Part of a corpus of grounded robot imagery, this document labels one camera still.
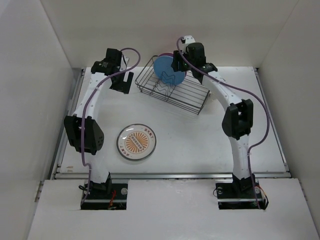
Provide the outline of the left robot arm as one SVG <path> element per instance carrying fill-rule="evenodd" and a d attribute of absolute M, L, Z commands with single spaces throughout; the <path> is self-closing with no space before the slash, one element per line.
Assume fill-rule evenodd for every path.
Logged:
<path fill-rule="evenodd" d="M 67 115 L 64 128 L 69 144 L 80 153 L 81 162 L 88 168 L 87 193 L 95 192 L 100 198 L 107 198 L 112 192 L 112 180 L 108 170 L 99 170 L 86 154 L 96 155 L 103 147 L 105 136 L 98 124 L 100 107 L 108 90 L 127 95 L 133 80 L 133 66 L 129 67 L 126 48 L 108 48 L 105 57 L 95 61 L 90 69 L 90 79 L 84 97 L 76 110 Z"/>

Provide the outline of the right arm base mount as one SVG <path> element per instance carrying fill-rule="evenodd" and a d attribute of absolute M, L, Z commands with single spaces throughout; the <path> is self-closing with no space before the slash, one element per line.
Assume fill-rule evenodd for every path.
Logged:
<path fill-rule="evenodd" d="M 218 180 L 214 191 L 220 210 L 266 210 L 269 205 L 269 199 L 258 181 L 254 190 L 251 186 L 244 191 L 238 191 L 233 182 Z"/>

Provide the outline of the black wire dish rack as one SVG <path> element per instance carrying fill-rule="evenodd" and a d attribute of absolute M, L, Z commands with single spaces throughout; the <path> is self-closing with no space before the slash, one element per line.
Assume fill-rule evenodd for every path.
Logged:
<path fill-rule="evenodd" d="M 135 79 L 139 91 L 198 115 L 210 97 L 210 91 L 201 85 L 190 71 L 179 85 L 162 82 L 154 71 L 157 57 L 157 55 L 152 56 Z"/>

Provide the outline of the pink plastic plate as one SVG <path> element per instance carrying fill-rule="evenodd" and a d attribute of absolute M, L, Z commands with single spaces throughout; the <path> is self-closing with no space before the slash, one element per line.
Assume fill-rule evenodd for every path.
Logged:
<path fill-rule="evenodd" d="M 173 53 L 172 52 L 164 52 L 158 55 L 158 57 L 162 57 L 162 56 L 168 56 L 168 57 L 173 57 Z"/>

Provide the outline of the orange sunburst plate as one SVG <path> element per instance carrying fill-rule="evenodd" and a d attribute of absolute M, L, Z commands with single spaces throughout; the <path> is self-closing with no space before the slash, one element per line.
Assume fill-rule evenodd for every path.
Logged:
<path fill-rule="evenodd" d="M 140 162 L 150 157 L 157 146 L 155 132 L 147 125 L 135 123 L 121 130 L 116 140 L 119 154 L 131 162 Z"/>

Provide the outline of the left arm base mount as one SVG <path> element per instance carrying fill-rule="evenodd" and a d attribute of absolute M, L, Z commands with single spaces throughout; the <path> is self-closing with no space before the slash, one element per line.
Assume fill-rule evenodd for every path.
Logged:
<path fill-rule="evenodd" d="M 128 183 L 112 183 L 108 179 L 105 183 L 89 184 L 89 193 L 87 194 L 88 183 L 79 185 L 82 191 L 80 208 L 81 210 L 126 210 Z"/>

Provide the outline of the blue plastic plate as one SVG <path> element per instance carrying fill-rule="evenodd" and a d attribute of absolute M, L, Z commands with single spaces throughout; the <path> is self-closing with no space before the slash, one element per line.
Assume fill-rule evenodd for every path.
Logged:
<path fill-rule="evenodd" d="M 158 56 L 153 64 L 155 75 L 165 84 L 179 85 L 186 76 L 185 72 L 174 71 L 171 64 L 173 63 L 173 56 L 165 54 Z"/>

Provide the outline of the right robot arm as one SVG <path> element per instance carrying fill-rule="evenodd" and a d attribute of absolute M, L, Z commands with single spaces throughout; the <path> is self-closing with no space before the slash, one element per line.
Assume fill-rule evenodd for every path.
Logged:
<path fill-rule="evenodd" d="M 243 197 L 253 188 L 252 173 L 248 164 L 249 135 L 253 126 L 254 104 L 250 99 L 238 97 L 218 69 L 207 62 L 204 45 L 191 37 L 181 37 L 182 48 L 173 52 L 171 67 L 175 72 L 191 71 L 204 87 L 213 93 L 225 113 L 222 130 L 228 137 L 233 157 L 232 193 Z"/>

